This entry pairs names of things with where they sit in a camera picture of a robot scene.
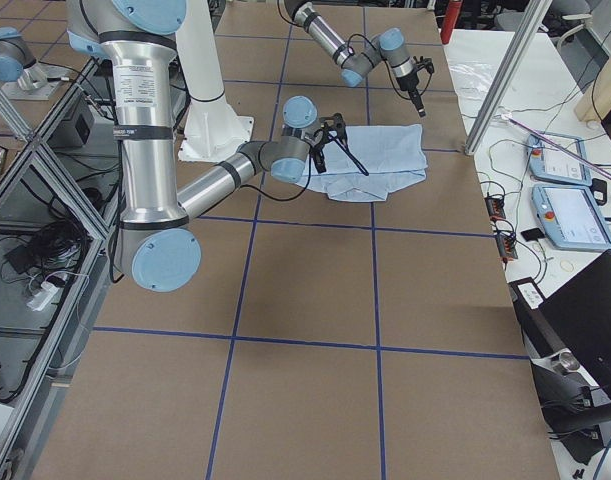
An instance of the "grid line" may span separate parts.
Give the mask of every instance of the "grid line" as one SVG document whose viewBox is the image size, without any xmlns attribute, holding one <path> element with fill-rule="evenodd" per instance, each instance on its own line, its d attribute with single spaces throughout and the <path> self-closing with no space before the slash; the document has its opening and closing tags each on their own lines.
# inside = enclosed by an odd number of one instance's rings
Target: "grid line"
<svg viewBox="0 0 611 480">
<path fill-rule="evenodd" d="M 223 37 L 223 38 L 246 38 L 246 39 L 262 39 L 262 40 L 286 40 L 287 37 L 274 37 L 271 35 L 236 35 L 233 33 L 215 33 L 215 37 Z M 315 42 L 313 38 L 292 38 L 291 40 L 297 42 Z M 405 42 L 405 45 L 410 46 L 424 46 L 424 47 L 442 47 L 440 43 L 428 43 L 428 42 Z"/>
<path fill-rule="evenodd" d="M 1 13 L 3 10 L 5 10 L 7 7 L 9 7 L 10 3 L 12 3 L 13 1 L 14 1 L 14 0 L 8 0 L 8 1 L 7 1 L 7 3 L 6 3 L 5 5 L 3 5 L 3 6 L 0 8 L 0 13 Z"/>
<path fill-rule="evenodd" d="M 367 12 L 363 13 L 363 47 L 367 48 Z M 365 108 L 367 111 L 367 125 L 372 124 L 369 105 L 369 77 L 365 77 Z M 378 294 L 378 253 L 376 247 L 376 209 L 374 202 L 370 202 L 370 231 L 372 240 L 372 278 L 374 284 L 374 330 L 376 340 L 376 387 L 378 395 L 378 436 L 381 459 L 381 480 L 387 480 L 387 449 L 385 444 L 385 400 L 383 398 L 383 356 L 381 353 L 381 314 Z"/>
<path fill-rule="evenodd" d="M 253 220 L 249 218 L 237 218 L 237 217 L 220 217 L 220 216 L 211 216 L 204 215 L 198 217 L 201 220 L 215 220 L 222 222 L 245 222 L 252 223 Z M 328 224 L 328 223 L 301 223 L 301 222 L 290 222 L 286 220 L 264 220 L 258 219 L 256 223 L 266 224 L 266 225 L 286 225 L 286 226 L 295 226 L 295 227 L 318 227 L 318 228 L 338 228 L 344 230 L 365 230 L 371 231 L 371 226 L 366 225 L 343 225 L 343 224 Z M 414 228 L 396 228 L 396 227 L 378 227 L 374 226 L 374 230 L 377 232 L 394 232 L 394 233 L 414 233 L 421 235 L 441 235 L 441 236 L 449 236 L 449 237 L 474 237 L 474 238 L 494 238 L 494 235 L 491 233 L 471 233 L 471 232 L 449 232 L 442 230 L 423 230 L 423 229 L 414 229 Z"/>
<path fill-rule="evenodd" d="M 289 52 L 289 42 L 290 42 L 291 35 L 292 35 L 292 27 L 290 25 L 289 35 L 287 37 L 287 41 L 285 42 L 285 54 L 283 56 L 283 65 L 281 68 L 281 76 L 280 76 L 281 82 L 283 81 L 283 78 L 285 75 L 285 66 L 287 64 L 287 55 Z M 276 93 L 276 103 L 274 105 L 274 117 L 272 119 L 272 129 L 270 130 L 271 132 L 270 141 L 272 140 L 272 136 L 274 135 L 274 125 L 276 123 L 276 116 L 278 114 L 278 104 L 280 100 L 280 95 L 281 95 L 281 86 L 279 85 L 277 89 L 277 93 Z M 263 178 L 261 179 L 261 187 L 263 185 L 263 180 L 264 180 L 264 175 L 263 175 Z M 241 313 L 243 309 L 243 300 L 245 298 L 245 288 L 247 286 L 247 277 L 249 274 L 249 267 L 251 264 L 252 252 L 254 249 L 254 237 L 256 235 L 256 228 L 258 226 L 258 215 L 260 213 L 262 201 L 263 201 L 263 198 L 259 194 L 257 201 L 256 201 L 256 209 L 254 211 L 254 220 L 252 221 L 252 231 L 250 233 L 249 244 L 247 247 L 247 258 L 245 259 L 245 268 L 243 269 L 243 279 L 241 281 L 241 290 L 240 290 L 240 295 L 238 297 L 238 304 L 236 306 L 236 319 L 234 320 L 234 327 L 232 329 L 232 338 L 230 341 L 229 352 L 227 355 L 227 365 L 225 367 L 225 375 L 224 375 L 223 384 L 221 387 L 221 396 L 220 396 L 220 400 L 218 404 L 218 413 L 216 414 L 216 422 L 214 424 L 214 434 L 212 436 L 212 445 L 210 448 L 209 461 L 207 464 L 207 471 L 205 473 L 205 480 L 211 480 L 213 469 L 214 469 L 214 460 L 216 458 L 216 448 L 218 446 L 218 435 L 220 433 L 220 426 L 221 426 L 221 421 L 223 418 L 223 411 L 225 409 L 225 400 L 227 397 L 227 387 L 229 384 L 231 367 L 232 367 L 232 362 L 234 359 L 234 348 L 236 346 L 238 325 L 240 323 Z"/>
<path fill-rule="evenodd" d="M 273 338 L 273 337 L 254 337 L 247 335 L 225 335 L 218 333 L 202 333 L 202 332 L 185 332 L 177 330 L 155 330 L 150 328 L 130 328 L 130 327 L 112 327 L 112 326 L 96 326 L 93 327 L 95 332 L 105 333 L 126 333 L 131 335 L 153 335 L 161 337 L 186 337 L 186 338 L 201 338 L 205 340 L 235 340 L 237 342 L 248 343 L 270 343 L 277 345 L 296 345 L 304 347 L 319 347 L 319 348 L 337 348 L 346 350 L 372 350 L 376 351 L 376 345 L 366 345 L 360 343 L 342 343 L 342 342 L 323 342 L 317 340 L 298 340 L 291 338 Z M 414 348 L 414 347 L 397 347 L 395 345 L 381 345 L 380 350 L 383 352 L 416 354 L 416 355 L 438 355 L 448 357 L 466 357 L 466 358 L 489 358 L 496 360 L 529 360 L 526 355 L 516 355 L 511 353 L 491 353 L 491 352 L 468 352 L 464 350 L 441 350 L 436 348 Z"/>
</svg>

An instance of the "brown cardboard floor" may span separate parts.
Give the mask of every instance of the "brown cardboard floor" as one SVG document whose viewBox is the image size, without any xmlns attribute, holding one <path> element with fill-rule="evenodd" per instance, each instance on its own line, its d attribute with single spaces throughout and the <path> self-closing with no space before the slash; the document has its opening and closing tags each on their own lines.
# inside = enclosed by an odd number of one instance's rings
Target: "brown cardboard floor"
<svg viewBox="0 0 611 480">
<path fill-rule="evenodd" d="M 375 205 L 239 191 L 194 220 L 203 265 L 189 285 L 111 289 L 34 479 L 558 478 L 473 160 L 457 153 L 465 131 L 432 14 L 317 8 L 346 38 L 398 26 L 412 54 L 431 55 L 428 116 L 383 66 L 343 87 L 272 3 L 227 5 L 229 103 L 259 140 L 277 138 L 297 94 L 349 124 L 421 123 L 427 180 Z M 63 9 L 0 0 L 0 26 L 80 67 Z M 178 183 L 205 168 L 179 165 Z"/>
</svg>

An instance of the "metal profile bar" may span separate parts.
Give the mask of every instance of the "metal profile bar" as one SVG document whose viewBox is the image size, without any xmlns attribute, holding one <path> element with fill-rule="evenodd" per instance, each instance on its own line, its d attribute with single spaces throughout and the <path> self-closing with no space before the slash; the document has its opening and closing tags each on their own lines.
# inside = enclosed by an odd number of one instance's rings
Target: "metal profile bar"
<svg viewBox="0 0 611 480">
<path fill-rule="evenodd" d="M 5 96 L 0 89 L 0 116 L 12 129 L 16 138 L 25 140 L 26 142 L 31 141 L 33 133 L 31 127 L 27 124 L 25 119 L 20 113 L 14 108 L 12 102 Z"/>
<path fill-rule="evenodd" d="M 83 264 L 81 265 L 81 274 L 89 275 L 91 273 L 103 244 L 104 242 L 99 240 L 92 242 L 89 250 L 87 251 L 85 259 L 83 260 Z M 25 384 L 25 388 L 18 397 L 18 402 L 14 408 L 14 412 L 12 413 L 12 416 L 5 427 L 5 431 L 1 436 L 2 438 L 5 438 L 5 441 L 0 442 L 0 475 L 2 474 L 1 470 L 4 467 L 7 453 L 16 441 L 17 435 L 29 411 L 29 407 L 34 400 L 38 387 L 44 378 L 49 362 L 56 351 L 56 347 L 61 340 L 63 331 L 65 330 L 72 313 L 76 309 L 78 299 L 84 292 L 84 287 L 87 286 L 87 283 L 88 281 L 85 278 L 80 276 L 76 277 L 76 280 L 72 284 L 68 295 L 63 300 L 63 306 L 59 312 L 58 318 L 52 326 L 49 337 L 45 341 L 41 352 L 36 358 L 36 362 L 32 367 L 30 376 Z"/>
<path fill-rule="evenodd" d="M 40 144 L 36 154 L 36 159 L 32 165 L 36 167 L 43 179 L 54 190 L 58 199 L 72 210 L 92 237 L 97 239 L 107 238 L 108 228 L 103 217 L 92 206 L 69 172 L 55 158 L 51 149 Z"/>
<path fill-rule="evenodd" d="M 467 137 L 465 143 L 466 155 L 473 155 L 483 141 L 492 117 L 500 106 L 551 4 L 552 0 L 531 0 L 529 2 L 518 31 L 512 38 L 512 42 L 490 86 L 489 93 L 485 97 L 485 101 Z"/>
</svg>

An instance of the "white table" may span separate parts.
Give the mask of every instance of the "white table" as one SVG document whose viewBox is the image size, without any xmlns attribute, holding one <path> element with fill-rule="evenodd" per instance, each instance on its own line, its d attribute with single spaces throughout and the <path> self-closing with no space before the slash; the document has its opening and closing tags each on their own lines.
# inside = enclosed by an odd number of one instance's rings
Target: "white table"
<svg viewBox="0 0 611 480">
<path fill-rule="evenodd" d="M 448 63 L 450 66 L 473 63 L 484 64 L 489 67 L 483 67 L 479 71 L 490 71 L 493 74 L 501 63 L 512 35 L 509 32 L 455 30 L 450 44 L 445 47 Z M 452 79 L 456 92 L 459 94 L 459 106 L 464 115 L 465 128 L 469 131 L 474 120 L 468 116 L 476 116 L 482 105 L 482 99 L 471 98 L 471 91 L 465 90 L 467 83 L 462 76 L 452 73 Z M 538 34 L 512 81 L 502 105 L 509 110 L 547 109 L 562 102 L 570 92 L 577 93 L 577 95 L 562 106 L 560 114 L 551 123 L 548 131 L 584 139 L 590 139 L 604 133 L 602 127 L 598 125 L 588 126 L 577 120 L 574 115 L 574 106 L 580 100 L 581 94 L 578 93 L 576 82 L 549 38 L 545 34 Z M 549 111 L 514 112 L 512 116 L 534 129 L 544 130 L 558 111 L 559 107 L 556 107 Z M 491 179 L 499 182 L 507 192 L 518 190 L 520 185 L 517 181 L 493 171 L 488 149 L 496 142 L 504 139 L 519 142 L 502 142 L 496 145 L 492 150 L 492 158 L 497 170 L 521 178 L 527 162 L 525 147 L 521 144 L 526 142 L 527 137 L 528 134 L 518 127 L 494 122 L 474 157 L 480 180 Z M 602 136 L 589 140 L 585 143 L 585 148 L 589 161 L 611 165 L 611 141 L 608 137 Z M 535 183 L 528 173 L 524 178 L 520 199 L 517 194 L 509 195 L 505 199 L 505 212 L 508 220 L 516 227 L 517 232 L 539 226 L 531 202 L 531 187 Z M 482 185 L 483 192 L 487 192 L 487 187 L 488 185 Z M 490 193 L 499 192 L 499 188 L 491 187 Z M 608 182 L 608 197 L 607 205 L 601 207 L 605 216 L 611 216 L 611 182 Z M 557 290 L 598 256 L 597 253 L 558 250 L 547 239 L 541 240 L 540 245 L 544 252 L 537 251 L 536 253 L 544 255 L 548 259 L 547 274 L 539 285 L 545 295 Z M 534 277 L 539 269 L 536 257 L 525 247 L 517 245 L 517 251 L 519 259 L 509 262 L 507 266 L 506 278 L 508 282 L 528 276 Z M 584 478 L 592 478 L 600 453 L 594 456 L 589 467 L 585 467 L 576 463 L 559 442 L 552 442 L 552 448 L 556 455 L 561 479 L 571 478 L 577 468 L 585 468 Z M 611 479 L 611 451 L 601 471 L 600 479 Z"/>
</svg>

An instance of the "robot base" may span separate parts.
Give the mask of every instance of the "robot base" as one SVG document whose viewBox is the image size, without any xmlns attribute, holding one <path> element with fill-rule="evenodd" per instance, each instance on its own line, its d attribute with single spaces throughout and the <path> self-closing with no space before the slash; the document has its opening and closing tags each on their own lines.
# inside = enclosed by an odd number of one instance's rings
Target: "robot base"
<svg viewBox="0 0 611 480">
<path fill-rule="evenodd" d="M 202 105 L 195 108 L 192 104 L 185 126 L 185 140 L 178 152 L 181 160 L 221 162 L 236 153 L 241 144 L 249 141 L 254 118 L 239 117 L 231 106 L 223 103 L 214 105 L 215 109 L 206 109 Z"/>
<path fill-rule="evenodd" d="M 45 73 L 49 78 L 56 77 L 64 77 L 67 76 L 70 72 L 66 68 L 60 67 L 49 67 L 47 65 L 43 65 L 45 68 Z M 45 101 L 49 100 L 54 92 L 61 86 L 63 82 L 48 82 L 47 85 L 43 85 L 36 90 L 23 90 L 18 86 L 17 82 L 9 82 L 3 85 L 2 90 L 5 93 L 5 96 L 10 100 L 37 100 L 37 101 Z"/>
</svg>

